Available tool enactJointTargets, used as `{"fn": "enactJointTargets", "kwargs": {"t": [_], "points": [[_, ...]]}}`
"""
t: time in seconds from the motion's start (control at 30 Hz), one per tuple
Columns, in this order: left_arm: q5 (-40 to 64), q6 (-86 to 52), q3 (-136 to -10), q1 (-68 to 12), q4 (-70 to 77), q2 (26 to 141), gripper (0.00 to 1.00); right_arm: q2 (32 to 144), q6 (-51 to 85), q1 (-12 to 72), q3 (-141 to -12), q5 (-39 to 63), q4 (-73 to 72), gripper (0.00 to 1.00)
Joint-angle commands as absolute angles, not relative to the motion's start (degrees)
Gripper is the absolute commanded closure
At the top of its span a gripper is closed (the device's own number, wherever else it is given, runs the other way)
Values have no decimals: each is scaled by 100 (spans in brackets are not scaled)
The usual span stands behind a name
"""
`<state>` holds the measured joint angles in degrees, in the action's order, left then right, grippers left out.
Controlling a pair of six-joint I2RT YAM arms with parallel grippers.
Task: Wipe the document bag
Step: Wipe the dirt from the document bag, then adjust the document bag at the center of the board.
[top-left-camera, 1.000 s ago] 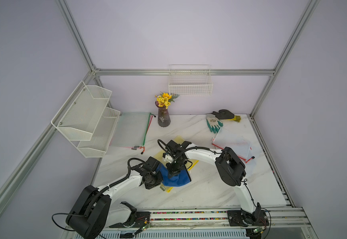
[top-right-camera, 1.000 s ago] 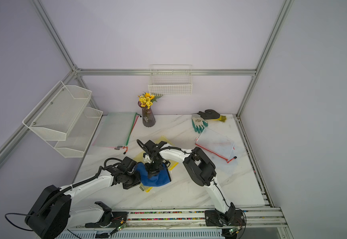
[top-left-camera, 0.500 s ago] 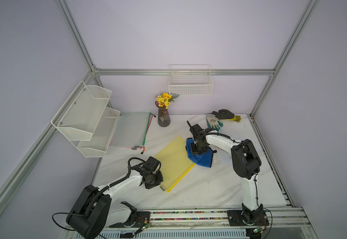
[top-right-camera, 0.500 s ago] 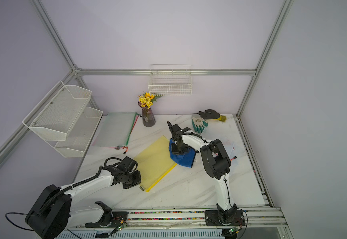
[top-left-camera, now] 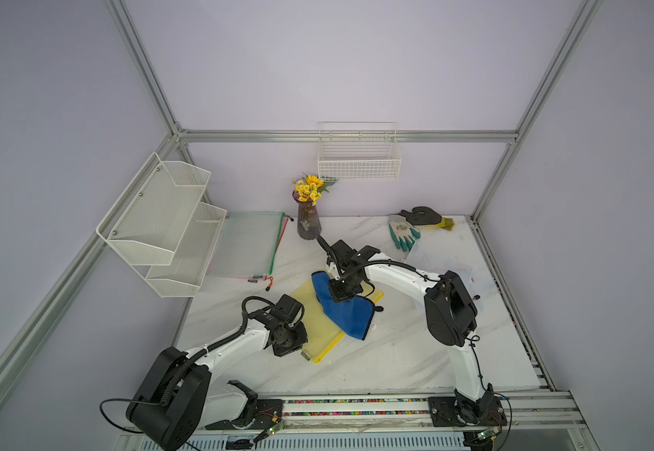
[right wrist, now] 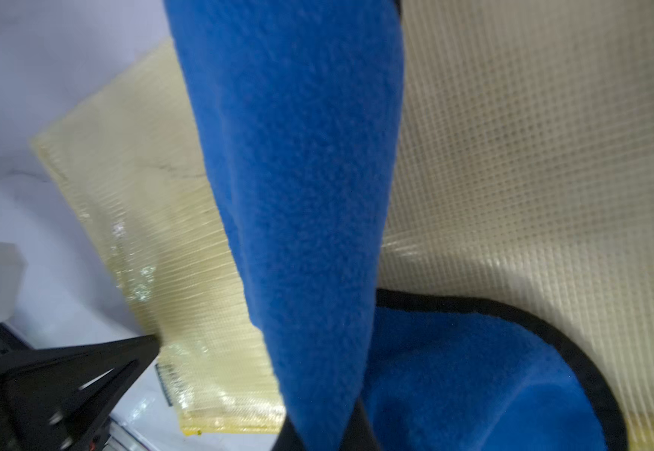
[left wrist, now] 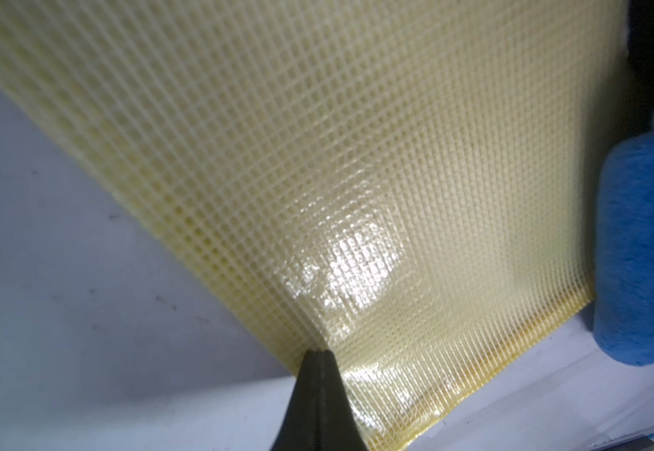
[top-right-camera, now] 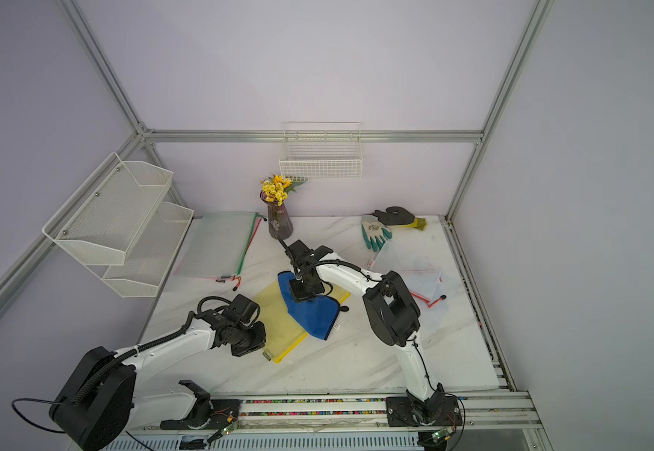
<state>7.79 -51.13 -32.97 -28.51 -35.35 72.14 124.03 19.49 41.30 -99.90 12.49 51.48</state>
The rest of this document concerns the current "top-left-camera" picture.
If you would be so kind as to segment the yellow mesh document bag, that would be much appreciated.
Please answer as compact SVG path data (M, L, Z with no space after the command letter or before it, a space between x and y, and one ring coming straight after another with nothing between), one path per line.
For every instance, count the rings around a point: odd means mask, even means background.
M310 362L319 363L343 338L350 336L342 332L323 313L322 307L317 301L311 278L296 291L293 291L291 297L302 303L305 309L302 322L306 327L308 341L302 347L302 356ZM376 289L366 298L378 306L378 302L382 297L383 293Z

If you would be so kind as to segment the blue microfiber cleaning cloth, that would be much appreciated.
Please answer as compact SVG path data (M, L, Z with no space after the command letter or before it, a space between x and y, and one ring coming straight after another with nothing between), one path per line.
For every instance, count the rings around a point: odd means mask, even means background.
M330 276L326 272L314 272L311 280L323 313L347 336L365 340L375 315L384 308L362 296L336 302L330 292Z

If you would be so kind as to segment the red zipper mesh document bag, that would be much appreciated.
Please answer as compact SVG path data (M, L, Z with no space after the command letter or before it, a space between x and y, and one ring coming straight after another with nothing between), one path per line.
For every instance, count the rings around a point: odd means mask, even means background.
M418 241L406 258L406 263L423 272L455 272L460 276L468 293L477 295L474 288L473 267L459 259L448 248L437 242L422 239Z

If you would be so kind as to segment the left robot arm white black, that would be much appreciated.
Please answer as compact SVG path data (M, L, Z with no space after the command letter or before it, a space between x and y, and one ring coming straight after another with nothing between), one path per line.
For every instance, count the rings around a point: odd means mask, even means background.
M178 450L200 428L231 422L250 426L258 394L236 379L220 378L245 359L271 349L276 357L300 350L308 341L305 308L284 295L277 302L249 296L240 306L240 325L216 341L181 351L170 347L156 358L136 394L127 420L163 450Z

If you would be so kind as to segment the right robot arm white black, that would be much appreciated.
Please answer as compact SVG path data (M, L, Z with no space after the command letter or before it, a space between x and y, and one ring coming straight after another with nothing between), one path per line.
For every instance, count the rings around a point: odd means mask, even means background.
M459 274L423 272L373 246L355 250L343 241L330 245L322 237L317 243L329 268L312 274L313 287L324 314L342 332L360 340L367 336L378 306L364 295L365 285L400 291L424 308L428 332L447 347L458 403L475 411L486 409L495 393L484 381L473 350L478 310Z

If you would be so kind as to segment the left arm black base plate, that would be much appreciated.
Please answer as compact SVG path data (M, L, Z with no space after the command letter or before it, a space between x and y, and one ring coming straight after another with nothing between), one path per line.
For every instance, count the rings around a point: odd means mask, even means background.
M248 402L235 420L222 420L204 430L266 430L283 416L285 402L277 398Z

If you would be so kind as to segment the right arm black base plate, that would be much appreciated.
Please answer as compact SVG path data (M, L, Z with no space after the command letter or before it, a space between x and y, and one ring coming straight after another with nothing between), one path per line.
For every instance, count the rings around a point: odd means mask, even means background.
M428 411L434 427L507 426L501 400L486 393L472 401L456 393L447 397L427 399Z

